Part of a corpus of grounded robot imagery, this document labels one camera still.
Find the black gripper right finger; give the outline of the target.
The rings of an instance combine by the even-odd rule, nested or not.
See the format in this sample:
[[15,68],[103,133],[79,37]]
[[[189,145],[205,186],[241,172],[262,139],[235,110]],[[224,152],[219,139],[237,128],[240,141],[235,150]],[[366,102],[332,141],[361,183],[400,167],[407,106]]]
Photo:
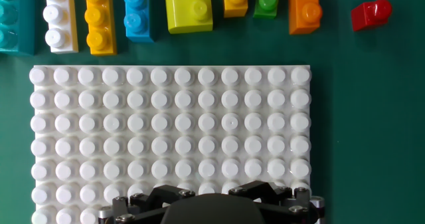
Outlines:
[[252,181],[233,187],[229,195],[251,199],[266,223],[315,224],[325,219],[324,198],[312,196],[305,187],[276,187]]

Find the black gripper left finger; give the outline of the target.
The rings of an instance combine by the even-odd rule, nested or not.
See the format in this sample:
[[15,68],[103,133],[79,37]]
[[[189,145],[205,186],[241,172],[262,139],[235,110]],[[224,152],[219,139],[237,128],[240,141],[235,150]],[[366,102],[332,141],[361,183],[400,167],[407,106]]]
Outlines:
[[149,195],[135,193],[117,196],[112,204],[98,211],[99,224],[160,223],[168,207],[182,199],[194,197],[195,192],[171,185],[155,187]]

